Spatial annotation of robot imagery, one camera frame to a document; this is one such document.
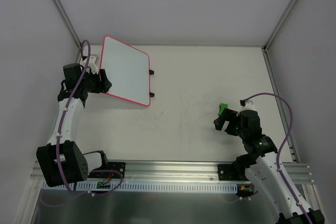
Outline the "green bone-shaped eraser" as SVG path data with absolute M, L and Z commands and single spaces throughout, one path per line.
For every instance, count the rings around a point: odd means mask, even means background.
M 219 112 L 218 112 L 218 115 L 221 116 L 222 113 L 224 112 L 224 110 L 225 110 L 226 108 L 228 108 L 228 104 L 226 104 L 226 103 L 221 103 L 221 104 L 219 105 Z

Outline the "pink framed whiteboard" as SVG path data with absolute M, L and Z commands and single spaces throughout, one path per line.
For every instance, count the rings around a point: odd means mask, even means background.
M 147 53 L 106 35 L 103 38 L 100 68 L 112 87 L 107 95 L 149 106 L 150 57 Z

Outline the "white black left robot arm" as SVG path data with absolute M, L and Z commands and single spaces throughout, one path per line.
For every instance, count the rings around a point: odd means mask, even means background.
M 82 153 L 75 142 L 79 118 L 90 93 L 106 93 L 112 86 L 106 72 L 95 63 L 71 63 L 63 67 L 64 79 L 57 96 L 55 128 L 36 157 L 49 187 L 85 181 L 90 174 L 104 177 L 109 164 L 104 151 Z

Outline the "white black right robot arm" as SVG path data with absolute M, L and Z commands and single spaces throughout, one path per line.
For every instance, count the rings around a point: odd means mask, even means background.
M 278 223 L 324 223 L 321 210 L 314 210 L 299 193 L 272 139 L 262 133 L 260 117 L 255 110 L 240 112 L 221 104 L 215 129 L 241 138 L 246 154 L 227 168 L 218 170 L 220 180 L 248 180 L 259 195 L 270 202 Z

